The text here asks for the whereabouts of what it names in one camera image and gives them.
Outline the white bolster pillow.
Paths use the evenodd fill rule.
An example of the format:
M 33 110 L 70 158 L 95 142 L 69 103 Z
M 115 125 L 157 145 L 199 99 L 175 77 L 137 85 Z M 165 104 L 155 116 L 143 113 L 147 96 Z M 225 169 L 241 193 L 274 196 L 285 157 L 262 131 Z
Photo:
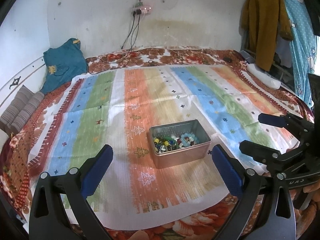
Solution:
M 260 82 L 270 89 L 277 90 L 281 86 L 281 82 L 270 76 L 268 76 L 261 68 L 259 68 L 255 63 L 250 63 L 247 65 L 247 70 L 254 75 Z

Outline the mustard brown hanging garment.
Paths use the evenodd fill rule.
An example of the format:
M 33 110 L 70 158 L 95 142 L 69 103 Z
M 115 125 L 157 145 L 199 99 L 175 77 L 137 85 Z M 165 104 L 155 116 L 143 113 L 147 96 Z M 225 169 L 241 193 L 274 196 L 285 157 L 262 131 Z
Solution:
M 246 0 L 241 27 L 248 32 L 248 48 L 255 53 L 255 64 L 269 71 L 277 47 L 277 37 L 293 40 L 284 0 Z

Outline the green jade bangle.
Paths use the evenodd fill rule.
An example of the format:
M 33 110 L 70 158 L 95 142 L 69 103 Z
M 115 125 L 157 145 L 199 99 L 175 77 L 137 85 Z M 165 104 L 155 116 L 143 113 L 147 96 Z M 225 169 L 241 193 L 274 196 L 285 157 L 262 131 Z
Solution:
M 182 146 L 180 145 L 181 142 L 179 138 L 175 139 L 172 137 L 164 137 L 163 140 L 169 143 L 169 146 L 172 150 L 177 150 L 178 148 L 182 148 Z

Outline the blue polka dot curtain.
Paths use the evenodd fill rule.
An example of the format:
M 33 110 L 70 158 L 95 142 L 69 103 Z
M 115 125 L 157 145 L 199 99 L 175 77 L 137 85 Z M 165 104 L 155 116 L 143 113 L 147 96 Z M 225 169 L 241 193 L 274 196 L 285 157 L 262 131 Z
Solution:
M 289 43 L 295 93 L 308 107 L 313 106 L 308 74 L 315 71 L 317 42 L 304 0 L 284 0 L 293 41 Z

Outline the teal blue garment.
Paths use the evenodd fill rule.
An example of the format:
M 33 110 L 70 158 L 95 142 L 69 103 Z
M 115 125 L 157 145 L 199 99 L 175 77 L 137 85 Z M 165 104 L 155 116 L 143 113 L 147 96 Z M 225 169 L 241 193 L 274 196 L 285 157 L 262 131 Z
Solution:
M 73 77 L 87 72 L 87 62 L 81 51 L 81 42 L 70 38 L 58 48 L 49 48 L 43 53 L 47 67 L 46 80 L 41 92 L 48 94 Z

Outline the colourful striped cloth mat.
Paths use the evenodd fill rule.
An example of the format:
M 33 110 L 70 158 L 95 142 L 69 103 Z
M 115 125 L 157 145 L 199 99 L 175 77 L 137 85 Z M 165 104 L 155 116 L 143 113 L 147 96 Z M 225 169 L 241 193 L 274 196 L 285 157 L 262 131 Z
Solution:
M 139 230 L 162 224 L 190 228 L 213 222 L 205 209 L 228 190 L 208 152 L 216 144 L 257 172 L 239 150 L 250 140 L 285 152 L 297 140 L 263 125 L 260 113 L 278 109 L 242 81 L 234 68 L 160 66 L 80 75 L 48 109 L 43 134 L 30 151 L 30 187 L 43 171 L 61 175 L 80 167 L 108 144 L 113 160 L 88 203 L 103 226 Z

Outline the small black object on bed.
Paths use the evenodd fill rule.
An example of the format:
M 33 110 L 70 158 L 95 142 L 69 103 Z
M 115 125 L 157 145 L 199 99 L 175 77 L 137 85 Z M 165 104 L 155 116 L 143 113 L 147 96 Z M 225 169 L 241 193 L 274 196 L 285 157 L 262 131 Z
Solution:
M 230 59 L 230 58 L 228 58 L 228 57 L 224 57 L 224 58 L 223 58 L 223 61 L 228 62 L 228 63 L 231 63 L 231 62 L 232 62 L 232 59 Z

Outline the striped grey brown pillow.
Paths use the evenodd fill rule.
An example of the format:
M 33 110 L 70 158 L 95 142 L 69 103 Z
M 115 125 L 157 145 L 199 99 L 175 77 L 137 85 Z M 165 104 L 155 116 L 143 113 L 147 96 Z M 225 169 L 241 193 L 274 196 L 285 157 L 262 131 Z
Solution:
M 1 115 L 1 130 L 8 136 L 19 133 L 43 99 L 41 91 L 33 93 L 23 85 Z

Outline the floral red brown bedsheet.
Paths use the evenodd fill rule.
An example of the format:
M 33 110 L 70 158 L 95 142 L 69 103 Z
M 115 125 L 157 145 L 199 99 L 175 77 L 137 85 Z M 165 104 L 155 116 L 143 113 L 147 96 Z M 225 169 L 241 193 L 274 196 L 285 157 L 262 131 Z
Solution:
M 232 62 L 223 61 L 224 57 L 232 59 Z M 273 90 L 266 87 L 247 71 L 243 57 L 234 50 L 145 48 L 131 53 L 123 51 L 87 59 L 89 70 L 87 75 L 99 75 L 107 71 L 128 68 L 220 64 L 234 68 L 236 75 L 242 81 L 258 89 L 262 96 L 269 98 L 278 109 L 284 109 L 287 104 L 294 105 L 297 111 L 286 113 L 301 116 L 308 121 L 314 120 L 312 111 L 303 100 L 286 89 Z M 73 79 L 45 94 L 44 99 L 19 133 L 10 136 L 4 133 L 5 142 L 1 152 L 1 193 L 12 211 L 23 219 L 29 216 L 35 190 L 30 187 L 30 151 L 43 134 L 48 109 L 60 103 L 63 93 L 71 86 Z M 32 89 L 30 85 L 26 87 L 33 93 L 41 91 L 40 88 Z M 142 230 L 151 239 L 211 239 L 230 215 L 235 204 L 236 198 L 228 193 L 220 202 L 205 209 L 204 214 L 211 215 L 213 222 L 204 226 L 195 225 L 189 217 L 186 217 L 185 221 L 190 224 L 190 228 L 180 226 L 174 229 L 167 224 L 162 224 Z M 137 230 L 107 228 L 107 231 L 114 239 L 128 239 Z

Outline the rose gold metal tin box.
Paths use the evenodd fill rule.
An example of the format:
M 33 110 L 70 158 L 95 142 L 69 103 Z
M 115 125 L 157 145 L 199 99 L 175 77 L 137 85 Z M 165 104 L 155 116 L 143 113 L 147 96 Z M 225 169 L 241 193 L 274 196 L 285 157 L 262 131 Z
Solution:
M 182 148 L 172 150 L 164 137 L 179 138 Z M 205 157 L 212 142 L 196 119 L 172 124 L 152 126 L 148 132 L 151 157 L 157 168 L 189 163 Z

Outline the white power strip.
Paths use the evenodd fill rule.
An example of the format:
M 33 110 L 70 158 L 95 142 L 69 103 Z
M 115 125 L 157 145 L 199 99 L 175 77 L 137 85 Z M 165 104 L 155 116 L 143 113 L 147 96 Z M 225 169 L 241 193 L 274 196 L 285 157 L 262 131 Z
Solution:
M 151 12 L 152 6 L 143 2 L 137 2 L 132 8 L 132 13 L 134 15 L 149 15 Z

